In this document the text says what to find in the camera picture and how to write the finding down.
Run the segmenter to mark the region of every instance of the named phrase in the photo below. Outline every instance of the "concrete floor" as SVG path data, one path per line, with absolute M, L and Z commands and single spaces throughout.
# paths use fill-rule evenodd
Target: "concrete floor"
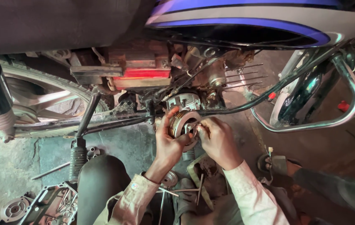
M 257 88 L 274 84 L 290 55 L 290 52 L 261 52 L 254 64 L 264 63 L 263 67 L 257 68 L 258 75 L 269 77 Z M 245 102 L 237 92 L 228 92 L 225 98 L 230 107 Z M 341 100 L 350 102 L 346 86 L 340 83 L 322 105 L 319 119 L 339 116 L 336 106 Z M 268 118 L 272 108 L 266 102 L 257 106 L 265 118 Z M 256 170 L 256 159 L 264 153 L 265 144 L 272 146 L 276 155 L 295 158 L 307 168 L 355 177 L 355 120 L 332 129 L 275 134 L 261 127 L 249 111 L 219 117 L 232 126 L 240 154 L 256 176 L 261 176 Z M 130 177 L 147 170 L 153 160 L 155 135 L 152 126 L 146 123 L 90 134 L 85 139 L 87 146 L 98 146 L 106 154 L 118 157 Z M 195 152 L 196 156 L 204 153 L 199 144 L 195 146 Z M 41 180 L 31 181 L 29 178 L 68 162 L 69 156 L 70 139 L 62 137 L 18 139 L 8 144 L 0 142 L 0 207 L 27 191 L 38 193 L 45 185 L 67 180 L 68 167 Z M 181 161 L 174 171 L 180 177 L 188 176 L 186 166 L 187 163 Z M 324 218 L 333 224 L 355 224 L 354 212 L 300 190 L 283 177 L 277 177 L 274 183 L 286 187 L 296 207 L 311 216 Z

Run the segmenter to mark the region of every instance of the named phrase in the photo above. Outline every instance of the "rear wheel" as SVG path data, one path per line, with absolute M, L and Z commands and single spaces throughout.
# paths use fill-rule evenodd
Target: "rear wheel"
M 90 100 L 90 88 L 24 65 L 11 66 L 2 60 L 0 60 L 0 65 L 14 103 L 12 110 L 17 117 L 16 124 L 34 124 L 83 115 Z M 113 109 L 113 107 L 114 97 L 106 96 L 97 105 L 96 113 Z M 74 126 L 17 133 L 15 137 L 63 136 L 76 128 Z

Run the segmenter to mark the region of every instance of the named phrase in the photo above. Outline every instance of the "beige shirt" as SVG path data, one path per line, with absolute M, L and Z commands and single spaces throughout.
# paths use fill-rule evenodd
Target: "beige shirt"
M 262 187 L 245 161 L 237 168 L 224 172 L 245 225 L 289 224 L 275 197 Z M 125 191 L 108 200 L 107 207 L 93 225 L 139 225 L 159 186 L 136 174 Z

